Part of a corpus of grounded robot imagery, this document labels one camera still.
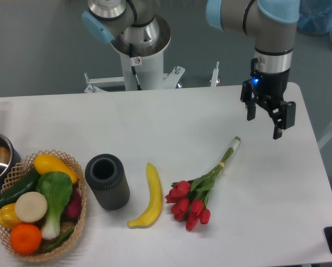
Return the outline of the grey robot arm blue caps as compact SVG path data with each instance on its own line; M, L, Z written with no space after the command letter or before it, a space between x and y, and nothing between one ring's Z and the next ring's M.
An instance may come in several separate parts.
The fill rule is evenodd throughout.
M81 18L100 42L119 53L128 91L170 87L164 76L163 53L171 34L153 1L88 1ZM250 79L242 85L247 119L256 108L274 123L273 137L295 123L296 105L284 100L299 20L299 1L208 1L206 20L220 30L231 29L255 39Z

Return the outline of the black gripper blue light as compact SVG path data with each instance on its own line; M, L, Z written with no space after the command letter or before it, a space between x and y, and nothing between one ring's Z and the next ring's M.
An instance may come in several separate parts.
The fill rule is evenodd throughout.
M247 121L253 120L256 116L257 97L264 99L263 108L274 123L274 140L281 138L283 130L291 128L295 124L296 103L285 101L283 98L289 72L289 69L279 73L254 70L251 72L252 79L246 80L242 84L240 100L246 106Z

